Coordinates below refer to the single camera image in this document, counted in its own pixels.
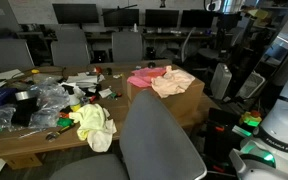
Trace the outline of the pink cloth garment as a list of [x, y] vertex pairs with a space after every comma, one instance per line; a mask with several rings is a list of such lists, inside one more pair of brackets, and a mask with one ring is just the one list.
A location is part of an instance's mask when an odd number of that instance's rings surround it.
[[163, 76], [165, 73], [166, 69], [164, 67], [142, 68], [134, 70], [132, 76], [127, 79], [127, 82], [140, 88], [150, 87], [152, 78]]

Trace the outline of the peach cloth garment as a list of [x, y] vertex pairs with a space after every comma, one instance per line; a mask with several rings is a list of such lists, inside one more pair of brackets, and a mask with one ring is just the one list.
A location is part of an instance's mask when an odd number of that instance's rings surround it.
[[152, 89], [161, 97], [184, 93], [195, 77], [184, 70], [173, 70], [171, 66], [166, 67], [166, 73], [151, 79]]

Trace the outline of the large cardboard box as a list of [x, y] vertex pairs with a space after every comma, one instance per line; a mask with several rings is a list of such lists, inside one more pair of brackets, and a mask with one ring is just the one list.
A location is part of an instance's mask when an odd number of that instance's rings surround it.
[[[180, 69], [175, 65], [171, 66], [173, 70]], [[188, 89], [181, 94], [170, 95], [167, 98], [161, 98], [153, 89], [152, 86], [140, 88], [127, 82], [127, 79], [132, 76], [129, 72], [123, 78], [123, 86], [125, 88], [125, 95], [130, 102], [133, 101], [135, 96], [142, 90], [148, 90], [152, 95], [160, 99], [165, 106], [173, 113], [175, 117], [191, 116], [197, 110], [205, 83], [195, 77]]]

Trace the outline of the grey chair across table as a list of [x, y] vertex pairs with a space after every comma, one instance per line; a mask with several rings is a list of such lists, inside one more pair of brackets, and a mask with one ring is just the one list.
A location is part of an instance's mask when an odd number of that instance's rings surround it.
[[86, 66], [90, 55], [85, 43], [51, 43], [52, 59], [55, 66]]
[[140, 33], [115, 32], [112, 34], [114, 62], [136, 62], [143, 58], [143, 42]]

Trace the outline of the grey office chair near robot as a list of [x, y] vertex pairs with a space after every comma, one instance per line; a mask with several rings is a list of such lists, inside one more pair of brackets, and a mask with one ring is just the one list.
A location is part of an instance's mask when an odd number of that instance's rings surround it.
[[120, 133], [122, 158], [98, 155], [68, 164], [50, 180], [201, 180], [207, 168], [165, 105], [138, 93]]

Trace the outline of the grey chair far left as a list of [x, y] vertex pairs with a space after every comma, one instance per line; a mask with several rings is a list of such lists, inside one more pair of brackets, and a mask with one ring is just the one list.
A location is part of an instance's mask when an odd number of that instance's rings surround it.
[[0, 71], [33, 68], [27, 43], [23, 39], [0, 39]]

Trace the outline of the yellow and white cloth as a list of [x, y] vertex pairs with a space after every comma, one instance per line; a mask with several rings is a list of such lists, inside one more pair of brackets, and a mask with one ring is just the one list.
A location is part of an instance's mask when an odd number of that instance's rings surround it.
[[78, 139], [87, 141], [94, 152], [106, 152], [109, 149], [117, 129], [107, 109], [99, 104], [87, 104], [76, 112], [70, 112], [69, 118], [80, 124]]

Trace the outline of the stack of white papers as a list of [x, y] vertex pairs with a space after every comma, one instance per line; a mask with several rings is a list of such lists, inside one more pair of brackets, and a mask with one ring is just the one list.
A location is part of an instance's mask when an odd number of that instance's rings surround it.
[[76, 86], [86, 88], [96, 86], [98, 84], [97, 75], [87, 75], [79, 73], [77, 76], [69, 76], [66, 80], [67, 83], [74, 83]]

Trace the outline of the white spray bottle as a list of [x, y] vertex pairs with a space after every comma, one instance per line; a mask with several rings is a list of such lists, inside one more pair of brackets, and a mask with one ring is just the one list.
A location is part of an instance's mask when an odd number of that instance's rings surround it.
[[74, 95], [69, 96], [69, 106], [73, 112], [81, 108], [81, 101]]

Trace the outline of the black computer monitor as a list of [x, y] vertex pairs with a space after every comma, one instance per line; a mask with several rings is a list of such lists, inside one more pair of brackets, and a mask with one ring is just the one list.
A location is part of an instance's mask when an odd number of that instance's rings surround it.
[[178, 17], [178, 10], [147, 9], [145, 11], [145, 26], [159, 28], [176, 27]]
[[184, 10], [182, 13], [181, 27], [210, 28], [214, 14], [204, 10]]
[[98, 23], [98, 11], [95, 4], [53, 4], [59, 24]]
[[139, 24], [138, 9], [102, 9], [105, 27], [123, 27]]

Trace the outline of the white space heater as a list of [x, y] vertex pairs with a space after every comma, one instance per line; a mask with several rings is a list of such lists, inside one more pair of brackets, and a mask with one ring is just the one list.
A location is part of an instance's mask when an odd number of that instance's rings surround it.
[[232, 78], [232, 73], [224, 63], [218, 63], [210, 84], [213, 97], [221, 100]]

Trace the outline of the clear plastic bag pile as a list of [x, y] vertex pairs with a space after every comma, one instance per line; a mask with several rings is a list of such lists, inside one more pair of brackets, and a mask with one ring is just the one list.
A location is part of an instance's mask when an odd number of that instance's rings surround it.
[[17, 101], [17, 88], [0, 89], [0, 128], [14, 131], [17, 127], [56, 127], [60, 111], [69, 105], [68, 92], [54, 78], [30, 86], [31, 99]]

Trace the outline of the silver duct tape roll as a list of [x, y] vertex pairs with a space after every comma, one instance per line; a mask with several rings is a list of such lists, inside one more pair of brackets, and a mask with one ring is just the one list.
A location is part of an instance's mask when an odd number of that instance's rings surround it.
[[17, 92], [15, 94], [15, 97], [16, 97], [17, 101], [31, 99], [31, 98], [34, 98], [35, 96], [36, 96], [36, 92], [35, 91], [30, 91], [30, 90]]

